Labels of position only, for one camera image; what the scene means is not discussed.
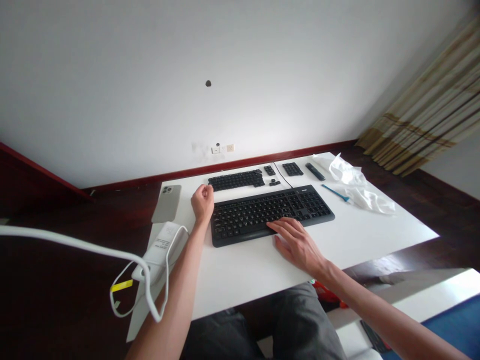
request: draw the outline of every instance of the yellow tag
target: yellow tag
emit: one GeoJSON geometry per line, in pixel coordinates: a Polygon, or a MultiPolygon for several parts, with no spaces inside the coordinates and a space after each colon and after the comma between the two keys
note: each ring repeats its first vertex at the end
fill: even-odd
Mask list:
{"type": "Polygon", "coordinates": [[[129,288],[131,287],[132,285],[134,284],[134,281],[132,279],[130,280],[127,280],[127,281],[124,281],[124,282],[120,282],[118,284],[115,284],[113,285],[111,288],[110,288],[110,291],[112,293],[118,291],[118,290],[123,290],[123,289],[126,289],[126,288],[129,288]]]}

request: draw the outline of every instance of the white wall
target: white wall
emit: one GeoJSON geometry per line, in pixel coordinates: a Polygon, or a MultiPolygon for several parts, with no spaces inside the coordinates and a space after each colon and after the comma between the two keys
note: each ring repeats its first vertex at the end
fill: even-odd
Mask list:
{"type": "Polygon", "coordinates": [[[426,163],[422,169],[480,200],[480,130],[426,163]]]}
{"type": "Polygon", "coordinates": [[[79,188],[352,140],[474,3],[3,1],[1,140],[79,188]]]}

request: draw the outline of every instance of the hand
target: hand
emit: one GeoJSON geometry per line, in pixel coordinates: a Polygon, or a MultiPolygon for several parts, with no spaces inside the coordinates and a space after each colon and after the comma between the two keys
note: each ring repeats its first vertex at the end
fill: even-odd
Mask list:
{"type": "Polygon", "coordinates": [[[200,185],[191,196],[191,207],[198,224],[208,224],[214,212],[214,188],[200,185]]]}
{"type": "Polygon", "coordinates": [[[282,217],[266,225],[285,239],[288,246],[275,235],[275,246],[285,259],[314,278],[324,271],[328,261],[299,221],[282,217]]]}

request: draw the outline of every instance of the plastic bag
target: plastic bag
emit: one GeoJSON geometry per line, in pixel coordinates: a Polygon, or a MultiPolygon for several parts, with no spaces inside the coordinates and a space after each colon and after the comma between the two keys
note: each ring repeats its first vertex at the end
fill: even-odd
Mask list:
{"type": "Polygon", "coordinates": [[[366,186],[367,179],[362,173],[361,167],[352,166],[340,157],[340,154],[331,160],[322,154],[313,155],[313,161],[325,170],[328,170],[334,180],[347,185],[366,186]]]}
{"type": "Polygon", "coordinates": [[[395,214],[395,203],[391,200],[378,196],[376,193],[366,190],[368,185],[361,167],[352,166],[340,157],[335,159],[325,157],[323,154],[313,155],[313,161],[322,168],[329,171],[332,178],[348,186],[335,186],[332,190],[343,196],[349,197],[348,200],[358,207],[373,211],[376,213],[392,215],[395,214]]]}
{"type": "Polygon", "coordinates": [[[361,187],[336,186],[337,193],[350,198],[349,202],[358,207],[376,213],[393,215],[396,212],[395,203],[391,200],[378,196],[376,193],[361,187]]]}

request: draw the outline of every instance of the keyboard cable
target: keyboard cable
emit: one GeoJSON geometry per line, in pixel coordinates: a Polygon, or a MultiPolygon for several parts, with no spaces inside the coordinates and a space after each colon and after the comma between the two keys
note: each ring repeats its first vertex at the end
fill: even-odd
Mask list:
{"type": "Polygon", "coordinates": [[[277,166],[277,164],[275,163],[275,161],[273,162],[273,165],[275,165],[276,170],[277,170],[278,173],[280,174],[281,178],[282,178],[283,180],[285,180],[285,182],[293,189],[294,187],[293,187],[292,185],[290,185],[290,183],[284,178],[284,176],[283,176],[282,173],[280,172],[279,167],[277,166]]]}

